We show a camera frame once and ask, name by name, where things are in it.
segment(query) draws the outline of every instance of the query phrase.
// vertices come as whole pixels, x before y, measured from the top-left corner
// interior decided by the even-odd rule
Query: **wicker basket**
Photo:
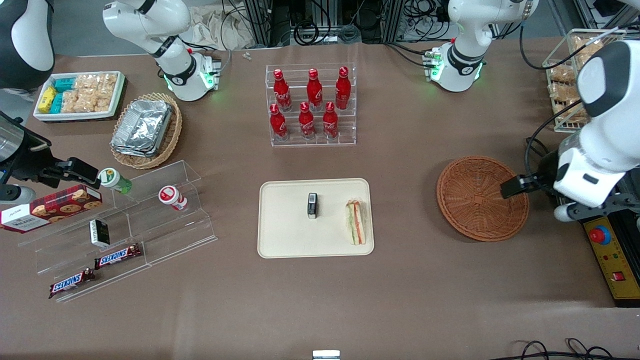
[[[169,158],[169,156],[171,156],[171,153],[175,149],[175,146],[178,144],[178,138],[180,137],[180,131],[182,130],[182,114],[180,114],[180,109],[178,108],[178,104],[176,104],[175,100],[173,100],[170,96],[165,94],[153,93],[153,94],[142,95],[136,100],[151,100],[151,101],[162,100],[167,102],[168,104],[171,104],[173,108],[173,111],[171,113],[171,118],[169,119],[170,123],[166,128],[166,133],[164,134],[164,140],[162,142],[162,145],[160,146],[158,155],[154,156],[153,158],[143,158],[141,156],[131,156],[131,155],[120,154],[119,152],[116,152],[115,150],[113,150],[113,148],[111,149],[111,152],[113,153],[113,156],[116,158],[116,160],[123,165],[127,165],[132,168],[138,168],[138,169],[154,168],[164,163]],[[116,131],[118,131],[118,127],[122,123],[124,114],[127,112],[127,110],[129,109],[132,103],[133,101],[130,102],[129,105],[127,105],[125,110],[121,112],[120,117],[118,117],[118,122],[116,123],[116,126],[113,130],[114,135]]]
[[[503,199],[500,184],[516,174],[505,164],[485,156],[453,161],[438,178],[440,211],[459,232],[479,241],[506,240],[527,221],[526,194]]]

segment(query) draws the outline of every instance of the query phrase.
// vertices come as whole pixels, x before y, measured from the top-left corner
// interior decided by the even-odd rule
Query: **red cookie box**
[[[0,213],[0,229],[21,234],[102,205],[102,195],[83,184],[72,186]]]

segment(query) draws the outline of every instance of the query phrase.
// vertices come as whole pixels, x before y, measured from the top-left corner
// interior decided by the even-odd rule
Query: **coca-cola bottle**
[[[285,124],[284,115],[280,113],[277,104],[271,104],[269,107],[271,112],[271,128],[273,129],[273,137],[277,142],[286,141],[289,138],[287,124]]]
[[[316,137],[316,129],[314,128],[314,115],[309,112],[309,103],[303,101],[300,104],[300,131],[305,140],[312,140]]]
[[[322,111],[322,84],[318,80],[318,70],[309,69],[309,82],[307,83],[307,96],[311,111]]]
[[[351,82],[349,81],[349,69],[346,66],[340,68],[338,81],[335,82],[335,105],[340,110],[349,106],[351,96]]]
[[[276,94],[276,102],[280,107],[280,111],[291,110],[291,93],[289,91],[289,84],[287,84],[282,74],[282,70],[275,69],[273,71],[273,77],[276,79],[273,85],[273,92]]]
[[[338,114],[335,113],[335,106],[331,101],[326,103],[324,109],[322,117],[324,135],[327,139],[333,140],[338,137]]]

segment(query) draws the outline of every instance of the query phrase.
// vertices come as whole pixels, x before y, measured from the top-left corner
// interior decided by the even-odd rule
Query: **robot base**
[[[207,92],[218,89],[220,80],[220,62],[214,62],[211,57],[199,53],[191,54],[196,60],[196,71],[183,85],[172,83],[164,77],[169,90],[183,101],[195,101],[203,97]]]
[[[452,44],[448,42],[441,47],[434,47],[422,55],[422,63],[425,66],[424,73],[427,76],[427,81],[434,81],[440,84],[443,89],[451,92],[462,92],[470,88],[474,81],[480,77],[482,63],[475,69],[471,66],[465,67],[462,72],[468,71],[468,73],[461,75],[449,60],[448,53],[451,46]]]

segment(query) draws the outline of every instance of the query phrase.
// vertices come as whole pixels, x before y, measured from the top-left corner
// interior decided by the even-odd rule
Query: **white bottle with red label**
[[[327,139],[333,140],[338,137],[338,114],[335,113],[335,106],[331,101],[326,103],[323,116],[324,135]]]
[[[280,111],[291,111],[291,92],[289,91],[289,84],[287,84],[284,79],[282,70],[275,69],[273,71],[273,78],[275,79],[273,92],[276,95],[276,102],[280,107]]]
[[[274,140],[277,142],[286,141],[289,138],[289,130],[287,129],[284,115],[280,113],[280,109],[277,104],[271,104],[269,112],[271,113],[269,121],[271,123],[271,128],[273,129]]]
[[[318,80],[318,70],[309,69],[309,82],[307,83],[307,97],[311,111],[322,111],[322,84]]]
[[[335,82],[335,107],[345,110],[349,106],[351,96],[351,81],[349,80],[349,69],[343,66],[339,70],[338,81]]]
[[[314,114],[309,111],[309,103],[303,101],[300,104],[300,132],[305,140],[313,140],[316,137],[316,129],[314,128]]]
[[[170,205],[176,210],[185,210],[187,208],[187,198],[182,196],[175,186],[165,186],[160,189],[158,199],[165,205]]]

